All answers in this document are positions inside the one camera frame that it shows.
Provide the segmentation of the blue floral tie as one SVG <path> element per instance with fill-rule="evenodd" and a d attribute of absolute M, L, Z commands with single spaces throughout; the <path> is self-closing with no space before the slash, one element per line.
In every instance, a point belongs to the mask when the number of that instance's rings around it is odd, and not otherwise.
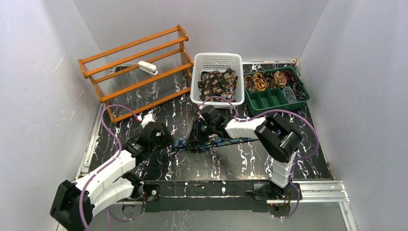
<path fill-rule="evenodd" d="M 222 147 L 222 146 L 229 146 L 234 144 L 246 143 L 251 141 L 258 141 L 258 139 L 254 138 L 221 138 L 218 136 L 211 137 L 209 140 L 204 142 L 194 141 L 193 143 L 187 144 L 187 140 L 178 140 L 176 141 L 171 148 L 172 152 L 177 151 L 192 151 L 192 152 L 202 152 L 203 150 L 214 148 L 214 147 Z"/>

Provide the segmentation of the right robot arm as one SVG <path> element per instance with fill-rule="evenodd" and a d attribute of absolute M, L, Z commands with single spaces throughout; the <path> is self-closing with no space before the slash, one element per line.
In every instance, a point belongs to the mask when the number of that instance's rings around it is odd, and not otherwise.
<path fill-rule="evenodd" d="M 270 178 L 272 186 L 284 189 L 289 185 L 294 153 L 298 150 L 301 135 L 279 114 L 226 119 L 215 107 L 201 106 L 187 143 L 202 149 L 205 144 L 213 143 L 210 136 L 224 141 L 260 141 L 274 162 Z"/>

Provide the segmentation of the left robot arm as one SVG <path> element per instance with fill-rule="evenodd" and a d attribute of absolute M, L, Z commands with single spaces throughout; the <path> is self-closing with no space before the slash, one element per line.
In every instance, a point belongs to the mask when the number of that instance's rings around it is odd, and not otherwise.
<path fill-rule="evenodd" d="M 192 138 L 175 141 L 165 124 L 148 122 L 97 169 L 75 181 L 63 181 L 50 216 L 69 231 L 84 231 L 96 214 L 115 202 L 126 198 L 157 201 L 159 186 L 145 186 L 131 171 L 153 153 L 168 147 L 172 151 L 196 148 L 195 142 Z"/>

